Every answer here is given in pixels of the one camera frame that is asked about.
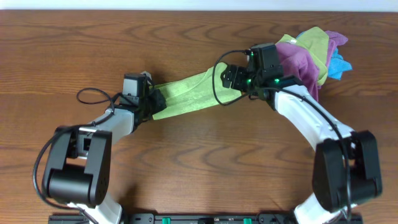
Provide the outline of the light green microfiber cloth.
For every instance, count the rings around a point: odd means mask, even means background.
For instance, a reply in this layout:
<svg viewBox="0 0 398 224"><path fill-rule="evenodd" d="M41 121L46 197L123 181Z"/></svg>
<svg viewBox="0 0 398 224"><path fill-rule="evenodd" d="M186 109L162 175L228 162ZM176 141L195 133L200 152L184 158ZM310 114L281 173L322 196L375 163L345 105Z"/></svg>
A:
<svg viewBox="0 0 398 224"><path fill-rule="evenodd" d="M221 62L206 72L176 82L156 85L165 98L166 109L153 115L154 120L178 116L227 103L241 96L241 92L222 85L220 75L227 64Z"/></svg>

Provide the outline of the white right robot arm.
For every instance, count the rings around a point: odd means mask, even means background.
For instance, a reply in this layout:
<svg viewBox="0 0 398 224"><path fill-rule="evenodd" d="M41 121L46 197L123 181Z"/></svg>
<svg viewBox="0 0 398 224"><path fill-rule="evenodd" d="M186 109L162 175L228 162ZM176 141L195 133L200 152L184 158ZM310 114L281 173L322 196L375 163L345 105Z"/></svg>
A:
<svg viewBox="0 0 398 224"><path fill-rule="evenodd" d="M229 65L220 79L225 88L266 101L313 147L313 193L294 209L295 223L349 222L355 206L381 195L375 136L338 121L297 77L283 76L281 67L255 70Z"/></svg>

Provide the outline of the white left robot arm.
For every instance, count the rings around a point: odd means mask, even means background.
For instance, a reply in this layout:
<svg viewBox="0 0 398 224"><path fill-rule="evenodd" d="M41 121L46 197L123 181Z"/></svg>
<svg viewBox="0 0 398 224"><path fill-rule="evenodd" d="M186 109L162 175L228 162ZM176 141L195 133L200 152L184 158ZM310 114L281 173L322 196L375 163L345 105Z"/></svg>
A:
<svg viewBox="0 0 398 224"><path fill-rule="evenodd" d="M104 114L87 124L60 126L36 158L32 180L48 205L77 210L88 223L124 223L122 206L108 193L111 148L165 109L165 98L149 84L134 84L109 96Z"/></svg>

